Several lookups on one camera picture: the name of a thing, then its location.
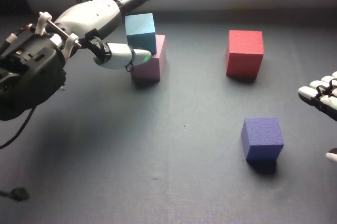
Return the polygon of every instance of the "light blue cube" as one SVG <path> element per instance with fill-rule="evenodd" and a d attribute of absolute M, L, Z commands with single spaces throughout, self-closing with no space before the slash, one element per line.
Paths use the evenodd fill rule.
<path fill-rule="evenodd" d="M 153 14 L 140 14 L 125 17 L 126 38 L 130 46 L 157 53 L 156 30 Z"/>

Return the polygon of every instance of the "textured cube surface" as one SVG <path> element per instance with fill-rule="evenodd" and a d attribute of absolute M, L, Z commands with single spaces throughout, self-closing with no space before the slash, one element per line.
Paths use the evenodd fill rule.
<path fill-rule="evenodd" d="M 125 17 L 126 38 L 129 45 L 157 52 L 156 31 L 152 13 Z"/>
<path fill-rule="evenodd" d="M 230 30 L 226 75 L 256 78 L 264 55 L 262 32 Z"/>
<path fill-rule="evenodd" d="M 152 55 L 144 64 L 134 67 L 131 77 L 134 79 L 160 80 L 163 76 L 166 63 L 165 35 L 156 35 L 157 53 Z"/>
<path fill-rule="evenodd" d="M 247 118 L 241 131 L 246 160 L 276 160 L 283 146 L 278 118 Z"/>

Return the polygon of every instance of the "block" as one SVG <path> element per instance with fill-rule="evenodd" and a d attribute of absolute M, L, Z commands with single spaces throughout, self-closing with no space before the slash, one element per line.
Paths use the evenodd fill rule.
<path fill-rule="evenodd" d="M 247 118 L 241 131 L 244 154 L 247 161 L 276 161 L 283 146 L 278 118 Z"/>
<path fill-rule="evenodd" d="M 156 31 L 153 14 L 140 14 L 125 17 L 126 38 L 129 45 L 157 53 Z"/>
<path fill-rule="evenodd" d="M 230 30 L 226 52 L 226 75 L 255 79 L 263 55 L 262 32 Z"/>
<path fill-rule="evenodd" d="M 166 37 L 156 35 L 157 53 L 145 63 L 137 65 L 131 72 L 133 79 L 147 79 L 160 81 L 166 64 Z"/>

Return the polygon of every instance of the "robotic hand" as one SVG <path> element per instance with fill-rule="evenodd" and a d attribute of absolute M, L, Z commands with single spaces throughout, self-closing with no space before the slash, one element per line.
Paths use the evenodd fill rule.
<path fill-rule="evenodd" d="M 299 88 L 299 97 L 337 121 L 337 72 L 311 82 L 310 87 Z M 325 156 L 337 162 L 337 148 L 331 149 Z"/>
<path fill-rule="evenodd" d="M 108 69 L 130 71 L 150 59 L 149 51 L 102 42 L 125 14 L 146 1 L 76 0 L 54 23 L 49 13 L 40 12 L 36 27 L 30 24 L 12 33 L 0 47 L 0 120 L 34 110 L 61 88 L 66 75 L 63 67 L 78 49 L 88 48 L 96 55 L 94 62 Z M 4 54 L 23 33 L 32 35 Z"/>

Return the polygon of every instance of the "gray table surface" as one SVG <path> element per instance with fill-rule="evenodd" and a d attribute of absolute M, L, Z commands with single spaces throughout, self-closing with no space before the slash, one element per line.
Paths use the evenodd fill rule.
<path fill-rule="evenodd" d="M 297 90 L 337 71 L 337 28 L 259 14 L 172 16 L 155 15 L 167 38 L 158 84 L 139 87 L 89 51 L 68 62 L 66 90 L 0 152 L 0 189 L 31 194 L 0 198 L 0 223 L 336 223 L 337 165 L 324 157 L 337 147 L 336 122 Z M 1 17 L 0 39 L 34 20 Z M 225 76 L 229 30 L 263 31 L 252 84 Z M 125 42 L 124 27 L 106 40 Z M 0 123 L 2 142 L 26 116 Z M 280 120 L 285 146 L 273 174 L 244 160 L 243 120 L 258 116 Z"/>

